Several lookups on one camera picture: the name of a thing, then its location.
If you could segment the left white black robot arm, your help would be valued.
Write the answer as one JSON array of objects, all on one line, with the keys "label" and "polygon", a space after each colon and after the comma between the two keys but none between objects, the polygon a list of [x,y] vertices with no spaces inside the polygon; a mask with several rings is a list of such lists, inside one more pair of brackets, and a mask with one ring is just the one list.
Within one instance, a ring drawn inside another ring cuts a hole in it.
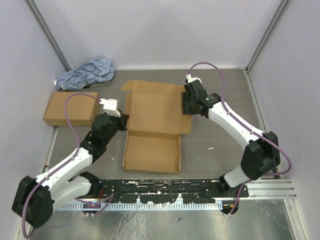
[{"label": "left white black robot arm", "polygon": [[129,115],[98,114],[91,131],[76,149],[50,170],[32,178],[25,176],[18,185],[12,211],[35,229],[42,227],[54,210],[81,196],[100,194],[99,179],[89,172],[75,174],[98,160],[118,131],[125,131]]}]

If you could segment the brown cardboard box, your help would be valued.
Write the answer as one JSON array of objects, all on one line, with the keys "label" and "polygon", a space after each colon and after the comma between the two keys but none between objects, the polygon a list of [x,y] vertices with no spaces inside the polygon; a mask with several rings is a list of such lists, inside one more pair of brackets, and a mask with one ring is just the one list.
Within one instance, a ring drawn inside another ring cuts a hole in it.
[{"label": "brown cardboard box", "polygon": [[99,109],[99,94],[89,92],[94,98],[85,95],[76,95],[67,99],[73,92],[57,91],[51,95],[43,119],[49,126],[67,126],[65,111],[72,126],[90,126]]}]

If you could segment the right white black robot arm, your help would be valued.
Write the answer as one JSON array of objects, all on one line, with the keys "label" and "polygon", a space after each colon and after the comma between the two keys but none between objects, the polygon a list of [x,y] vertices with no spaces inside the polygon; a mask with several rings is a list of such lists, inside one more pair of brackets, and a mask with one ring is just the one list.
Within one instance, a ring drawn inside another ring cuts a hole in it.
[{"label": "right white black robot arm", "polygon": [[187,79],[182,97],[184,115],[201,115],[221,126],[243,149],[240,164],[219,178],[219,190],[232,197],[238,186],[257,180],[280,163],[278,137],[273,132],[264,133],[236,114],[221,97],[207,94],[199,78]]}]

